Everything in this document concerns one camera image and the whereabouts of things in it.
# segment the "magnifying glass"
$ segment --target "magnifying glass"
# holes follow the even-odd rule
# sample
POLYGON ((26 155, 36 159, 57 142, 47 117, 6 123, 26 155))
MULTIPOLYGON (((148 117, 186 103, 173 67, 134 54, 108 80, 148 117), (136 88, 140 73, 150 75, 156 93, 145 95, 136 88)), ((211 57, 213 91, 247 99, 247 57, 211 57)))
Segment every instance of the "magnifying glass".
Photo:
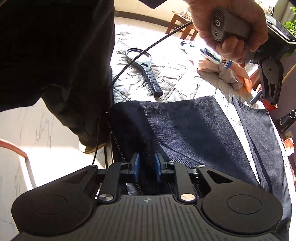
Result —
MULTIPOLYGON (((126 51, 126 60, 128 62, 131 61, 140 52, 142 52, 142 49, 138 49, 138 48, 128 49, 126 51)), ((141 70, 153 96, 160 97, 163 95, 163 91, 161 90, 154 74, 151 71, 151 63, 152 63, 152 57, 150 54, 146 52, 142 56, 140 56, 135 62, 133 62, 132 65, 136 67, 138 70, 141 70)))

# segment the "wall socket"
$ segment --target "wall socket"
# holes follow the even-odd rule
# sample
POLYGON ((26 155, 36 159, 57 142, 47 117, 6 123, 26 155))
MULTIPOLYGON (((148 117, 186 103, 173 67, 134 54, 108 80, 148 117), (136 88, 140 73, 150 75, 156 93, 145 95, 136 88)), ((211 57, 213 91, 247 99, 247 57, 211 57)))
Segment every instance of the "wall socket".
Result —
POLYGON ((286 132, 284 135, 285 135, 285 138, 286 139, 293 138, 293 135, 292 135, 292 132, 291 131, 286 132))

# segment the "blue plastic tab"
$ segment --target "blue plastic tab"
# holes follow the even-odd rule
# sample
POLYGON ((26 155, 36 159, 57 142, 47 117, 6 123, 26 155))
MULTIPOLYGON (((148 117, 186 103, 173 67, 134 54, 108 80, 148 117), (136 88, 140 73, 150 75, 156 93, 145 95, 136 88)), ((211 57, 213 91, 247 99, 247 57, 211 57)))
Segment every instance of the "blue plastic tab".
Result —
POLYGON ((160 169, 160 161, 158 159, 157 154, 155 154, 154 166, 155 166, 155 171, 156 171, 156 175, 157 175, 157 182, 160 182, 161 169, 160 169))
POLYGON ((133 171, 133 177, 135 179, 135 182, 138 182, 139 169, 140 169, 140 154, 138 153, 135 160, 134 171, 133 171))
POLYGON ((227 60, 225 63, 225 68, 229 69, 232 66, 232 63, 233 63, 232 61, 227 60))

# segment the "metal screw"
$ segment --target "metal screw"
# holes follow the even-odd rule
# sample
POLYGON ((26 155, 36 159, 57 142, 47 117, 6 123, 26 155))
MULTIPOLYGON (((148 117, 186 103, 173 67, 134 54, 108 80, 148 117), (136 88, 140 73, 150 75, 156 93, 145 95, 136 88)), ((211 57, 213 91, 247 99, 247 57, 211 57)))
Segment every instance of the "metal screw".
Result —
POLYGON ((195 199, 195 196, 190 193, 185 193, 185 194, 182 194, 180 198, 184 201, 193 201, 195 199))
POLYGON ((109 193, 104 193, 102 195, 99 196, 99 199, 101 201, 105 201, 105 202, 109 202, 111 200, 113 200, 113 195, 109 194, 109 193))

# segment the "wooden stool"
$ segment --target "wooden stool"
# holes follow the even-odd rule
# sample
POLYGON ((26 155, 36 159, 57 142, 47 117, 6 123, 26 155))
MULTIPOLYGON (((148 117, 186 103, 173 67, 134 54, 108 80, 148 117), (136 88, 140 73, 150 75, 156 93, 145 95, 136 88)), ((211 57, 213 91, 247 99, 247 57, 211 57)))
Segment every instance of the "wooden stool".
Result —
MULTIPOLYGON (((165 34, 170 33, 170 31, 172 29, 176 29, 176 27, 174 27, 175 22, 178 20, 179 22, 181 22, 182 24, 186 24, 188 22, 190 22, 190 19, 185 18, 184 16, 182 16, 180 13, 177 13, 175 11, 172 11, 174 13, 174 16, 170 22, 170 26, 168 27, 167 31, 165 32, 165 34)), ((187 36, 189 35, 191 37, 191 41, 193 41, 197 35, 197 30, 195 29, 194 25, 191 24, 189 26, 187 26, 184 30, 180 30, 180 32, 182 33, 181 38, 180 39, 186 39, 187 36)))

